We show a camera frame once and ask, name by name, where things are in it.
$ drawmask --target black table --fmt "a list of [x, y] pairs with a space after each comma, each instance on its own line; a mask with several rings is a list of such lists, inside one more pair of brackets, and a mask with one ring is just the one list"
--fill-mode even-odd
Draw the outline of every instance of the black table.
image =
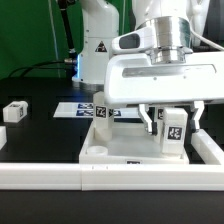
[[[91, 102], [66, 79], [11, 78], [0, 81], [0, 109], [25, 100], [28, 116], [6, 125], [1, 162], [77, 163], [91, 119], [54, 119], [58, 102]], [[209, 113], [222, 112], [211, 106]], [[215, 124], [203, 125], [222, 145]], [[223, 223], [224, 192], [184, 191], [0, 191], [0, 223]]]

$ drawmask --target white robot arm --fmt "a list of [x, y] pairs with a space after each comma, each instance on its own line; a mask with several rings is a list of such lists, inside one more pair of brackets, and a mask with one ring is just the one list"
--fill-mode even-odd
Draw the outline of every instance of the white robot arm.
[[196, 102], [224, 102], [224, 54], [193, 54], [191, 49], [191, 31], [202, 35], [210, 0], [132, 2], [136, 31], [113, 40], [117, 56], [107, 67], [106, 103], [194, 108]]

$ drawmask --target black cable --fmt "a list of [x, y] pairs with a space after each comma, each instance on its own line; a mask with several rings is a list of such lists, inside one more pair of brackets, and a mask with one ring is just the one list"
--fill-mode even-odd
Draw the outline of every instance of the black cable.
[[20, 71], [20, 70], [24, 70], [24, 69], [40, 69], [40, 70], [57, 70], [57, 69], [61, 69], [61, 70], [65, 70], [65, 68], [42, 68], [42, 67], [21, 67], [21, 68], [17, 68], [15, 70], [13, 70], [12, 72], [10, 72], [10, 74], [8, 75], [8, 78], [11, 78], [16, 72]]
[[47, 61], [47, 62], [41, 62], [41, 63], [37, 63], [33, 66], [30, 66], [29, 68], [27, 68], [21, 75], [20, 77], [24, 77], [28, 72], [32, 71], [33, 69], [37, 68], [37, 67], [41, 67], [44, 65], [52, 65], [52, 64], [64, 64], [64, 61]]

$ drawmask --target green backdrop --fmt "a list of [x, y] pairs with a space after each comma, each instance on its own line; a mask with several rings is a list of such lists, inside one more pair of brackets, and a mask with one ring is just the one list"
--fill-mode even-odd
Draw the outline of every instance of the green backdrop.
[[[120, 33], [123, 21], [123, 1], [110, 0], [120, 13]], [[68, 57], [64, 27], [55, 0], [11, 0], [0, 3], [0, 78], [19, 67], [30, 66], [43, 61], [56, 59], [54, 37], [51, 24], [50, 7], [54, 21], [58, 57]], [[125, 32], [129, 31], [128, 12], [131, 1], [126, 0]], [[83, 47], [83, 23], [80, 3], [69, 7], [69, 19], [73, 32], [75, 48]], [[57, 72], [45, 72], [56, 76]], [[34, 71], [30, 75], [41, 76]]]

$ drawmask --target sticker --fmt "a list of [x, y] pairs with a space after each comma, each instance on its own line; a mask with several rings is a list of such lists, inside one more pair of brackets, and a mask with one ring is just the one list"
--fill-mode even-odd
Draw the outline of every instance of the sticker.
[[93, 111], [92, 110], [77, 110], [76, 116], [78, 117], [92, 117]]
[[141, 164], [140, 161], [127, 161], [127, 164]]
[[78, 109], [93, 109], [92, 103], [79, 103]]
[[103, 41], [100, 42], [99, 46], [97, 47], [95, 52], [100, 52], [100, 53], [106, 53], [107, 49], [103, 43]]
[[120, 110], [115, 110], [114, 111], [114, 116], [115, 117], [121, 117], [121, 111]]
[[181, 136], [182, 136], [182, 128], [169, 127], [169, 130], [168, 130], [169, 140], [181, 140]]
[[107, 108], [106, 107], [96, 107], [96, 117], [107, 117]]
[[158, 109], [158, 120], [163, 120], [163, 109]]

